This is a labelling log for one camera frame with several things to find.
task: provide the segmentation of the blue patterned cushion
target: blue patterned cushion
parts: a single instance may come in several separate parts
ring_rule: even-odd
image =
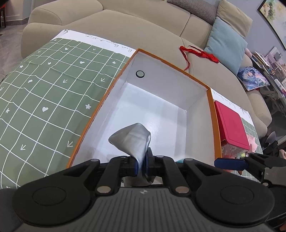
[[[269,85],[267,79],[253,67],[239,69],[237,77],[248,91]]]

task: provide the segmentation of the light blue pillow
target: light blue pillow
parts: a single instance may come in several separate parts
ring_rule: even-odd
[[[214,54],[220,63],[237,75],[246,46],[247,42],[235,30],[216,17],[204,50]]]

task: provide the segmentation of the framed painting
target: framed painting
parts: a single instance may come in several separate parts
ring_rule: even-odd
[[[264,0],[258,11],[270,24],[286,50],[286,6],[280,0]]]

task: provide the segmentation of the round hole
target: round hole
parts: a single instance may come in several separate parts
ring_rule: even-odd
[[[138,78],[143,78],[145,76],[145,73],[143,71],[139,70],[139,71],[136,72],[136,76]]]

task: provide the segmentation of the red string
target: red string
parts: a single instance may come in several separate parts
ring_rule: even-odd
[[[191,46],[191,45],[189,45],[189,46],[199,50],[200,52],[197,52],[194,49],[189,49],[189,48],[186,48],[184,46],[180,46],[180,51],[181,51],[181,53],[183,54],[185,60],[188,63],[188,66],[184,69],[184,71],[187,70],[190,67],[190,62],[189,62],[189,60],[187,58],[187,55],[186,55],[186,53],[184,51],[190,52],[190,53],[195,54],[196,56],[199,56],[199,57],[202,57],[202,58],[207,58],[207,59],[209,59],[209,60],[211,60],[211,61],[213,61],[215,63],[219,62],[218,58],[216,58],[213,54],[208,54],[207,52],[201,51],[200,49],[198,49],[198,48],[196,48],[194,46]]]

